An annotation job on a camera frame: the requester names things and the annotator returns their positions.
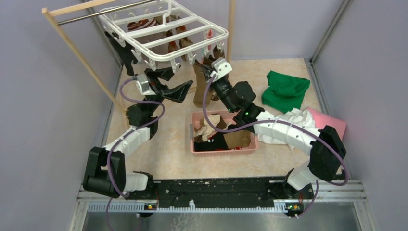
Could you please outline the plain tan brown sock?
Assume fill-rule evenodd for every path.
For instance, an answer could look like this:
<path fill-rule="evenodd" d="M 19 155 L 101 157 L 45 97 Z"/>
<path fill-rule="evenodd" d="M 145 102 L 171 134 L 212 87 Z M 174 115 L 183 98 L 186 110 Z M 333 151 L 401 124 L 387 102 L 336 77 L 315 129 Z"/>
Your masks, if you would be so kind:
<path fill-rule="evenodd" d="M 201 63 L 198 61 L 195 61 L 193 64 L 194 72 L 196 74 L 196 91 L 195 95 L 193 98 L 193 103 L 197 108 L 202 108 L 203 107 L 203 98 L 204 98 L 204 93 L 205 88 L 206 88 L 206 78 L 205 74 L 203 72 L 203 66 Z M 205 98 L 205 104 L 206 106 L 210 105 L 210 101 L 212 100 L 213 92 L 211 90 L 208 90 Z"/>

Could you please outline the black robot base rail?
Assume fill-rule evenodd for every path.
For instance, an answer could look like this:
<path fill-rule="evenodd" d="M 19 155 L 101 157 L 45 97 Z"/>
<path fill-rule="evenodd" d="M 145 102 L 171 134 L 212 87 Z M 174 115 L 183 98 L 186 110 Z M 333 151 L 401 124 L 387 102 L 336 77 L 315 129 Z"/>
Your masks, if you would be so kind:
<path fill-rule="evenodd" d="M 341 186 L 313 182 L 300 192 L 285 193 L 282 177 L 156 180 L 151 194 L 135 192 L 128 199 L 81 190 L 81 202 L 94 212 L 158 213 L 278 213 L 302 214 L 309 203 L 364 202 L 367 197 L 358 180 Z"/>

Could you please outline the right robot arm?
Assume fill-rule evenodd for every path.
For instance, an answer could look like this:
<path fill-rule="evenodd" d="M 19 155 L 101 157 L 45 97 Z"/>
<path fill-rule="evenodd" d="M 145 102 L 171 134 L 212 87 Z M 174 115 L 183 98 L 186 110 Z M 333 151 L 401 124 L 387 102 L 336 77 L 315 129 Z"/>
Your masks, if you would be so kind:
<path fill-rule="evenodd" d="M 247 81 L 232 86 L 226 76 L 219 77 L 213 72 L 205 82 L 206 90 L 214 90 L 228 111 L 236 112 L 233 118 L 236 127 L 227 129 L 226 133 L 246 130 L 255 135 L 266 135 L 309 156 L 308 161 L 289 172 L 282 185 L 286 197 L 295 198 L 306 185 L 318 180 L 335 185 L 334 178 L 341 167 L 344 181 L 337 186 L 348 183 L 349 173 L 344 162 L 346 149 L 334 127 L 310 128 L 273 115 L 253 103 L 255 94 Z"/>

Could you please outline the white plastic clip hanger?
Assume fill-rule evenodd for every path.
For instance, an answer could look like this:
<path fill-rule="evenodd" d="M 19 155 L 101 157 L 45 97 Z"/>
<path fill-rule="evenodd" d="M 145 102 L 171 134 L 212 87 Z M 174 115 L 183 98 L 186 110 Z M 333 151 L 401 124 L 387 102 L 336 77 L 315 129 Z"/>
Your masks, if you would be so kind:
<path fill-rule="evenodd" d="M 127 17 L 132 17 L 132 16 L 139 16 L 139 15 L 142 15 L 142 14 L 145 14 L 145 13 L 154 13 L 154 12 L 161 11 L 161 10 L 166 10 L 166 9 L 167 9 L 167 4 L 166 3 L 161 4 L 161 5 L 155 4 L 155 5 L 151 5 L 151 6 L 148 6 L 148 7 L 141 7 L 141 8 L 131 9 L 131 10 L 127 9 L 127 10 L 124 10 L 124 11 L 117 11 L 117 12 L 108 13 L 107 17 L 109 19 L 111 19 L 111 20 L 118 20 L 118 19 L 125 19 Z M 158 25 L 162 24 L 162 17 L 161 16 L 154 17 L 154 18 L 159 23 Z M 102 22 L 103 28 L 105 29 L 106 32 L 108 32 L 108 33 L 110 33 L 112 35 L 113 35 L 113 33 L 115 33 L 115 32 L 108 31 L 107 24 L 105 24 L 102 20 L 101 20 L 101 22 Z M 124 24 L 120 24 L 119 28 L 122 29 L 124 32 L 129 32 L 128 29 L 127 29 L 127 25 L 128 25 L 128 23 L 131 23 L 131 22 L 136 22 L 136 21 L 128 21 L 128 22 L 126 22 Z M 187 28 L 187 31 L 189 31 L 189 30 L 193 30 L 195 28 L 199 28 L 199 27 L 203 26 L 203 24 L 200 23 L 200 22 L 192 22 L 192 23 L 186 24 L 185 26 Z M 211 37 L 213 37 L 213 36 L 215 36 L 217 34 L 218 34 L 217 31 L 209 30 L 209 31 L 200 32 L 200 33 L 194 34 L 192 36 L 188 36 L 188 37 L 194 44 L 194 43 L 199 43 L 199 42 L 201 42 L 201 41 L 203 41 L 205 39 L 211 38 Z M 177 33 L 175 32 L 175 30 L 173 28 L 173 29 L 171 29 L 169 31 L 159 32 L 159 33 L 155 33 L 155 34 L 151 34 L 151 35 L 136 38 L 136 41 L 141 43 L 141 44 L 146 44 L 146 43 L 157 41 L 157 40 L 160 40 L 160 39 L 166 39 L 166 38 L 169 38 L 170 36 L 174 36 L 174 35 L 177 35 Z M 209 49 L 208 54 L 205 54 L 205 49 L 200 49 L 200 50 L 195 51 L 194 52 L 194 54 L 196 56 L 195 61 L 197 59 L 200 59 L 200 58 L 204 57 L 204 56 L 208 57 L 210 55 L 210 53 L 211 53 L 210 47 L 212 45 L 208 46 L 208 49 Z M 156 47 L 152 47 L 151 51 L 153 51 L 154 53 L 159 54 L 159 55 L 166 55 L 166 54 L 169 54 L 167 49 L 168 49 L 168 43 L 165 43 L 165 44 L 162 44 L 162 45 L 158 45 Z M 142 56 L 142 61 L 140 61 L 140 62 L 145 62 L 146 63 L 146 61 L 148 61 L 148 60 L 149 60 L 148 57 L 143 55 Z M 186 56 L 182 56 L 182 57 L 176 59 L 176 61 L 179 64 L 180 64 L 181 60 L 189 62 Z"/>

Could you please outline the brown striped sock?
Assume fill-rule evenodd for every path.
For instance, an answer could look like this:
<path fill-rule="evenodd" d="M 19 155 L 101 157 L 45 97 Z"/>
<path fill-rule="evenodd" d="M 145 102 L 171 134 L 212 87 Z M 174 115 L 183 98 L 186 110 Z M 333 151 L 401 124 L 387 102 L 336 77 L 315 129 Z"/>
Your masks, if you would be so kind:
<path fill-rule="evenodd" d="M 225 58 L 224 50 L 221 51 L 217 47 L 214 47 L 212 53 L 208 57 L 204 58 L 203 64 L 211 65 L 211 63 L 217 60 L 218 58 Z"/>

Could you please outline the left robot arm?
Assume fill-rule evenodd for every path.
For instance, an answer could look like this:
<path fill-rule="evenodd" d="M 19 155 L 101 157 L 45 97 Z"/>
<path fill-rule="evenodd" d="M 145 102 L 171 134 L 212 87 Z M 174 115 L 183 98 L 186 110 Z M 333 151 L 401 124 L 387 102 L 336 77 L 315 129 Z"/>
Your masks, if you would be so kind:
<path fill-rule="evenodd" d="M 169 88 L 172 69 L 145 69 L 125 80 L 119 87 L 123 98 L 133 105 L 126 110 L 129 129 L 113 142 L 89 151 L 82 187 L 88 192 L 130 200 L 150 199 L 155 192 L 153 176 L 145 172 L 127 172 L 125 161 L 157 133 L 159 119 L 165 113 L 163 100 L 182 103 L 193 80 Z"/>

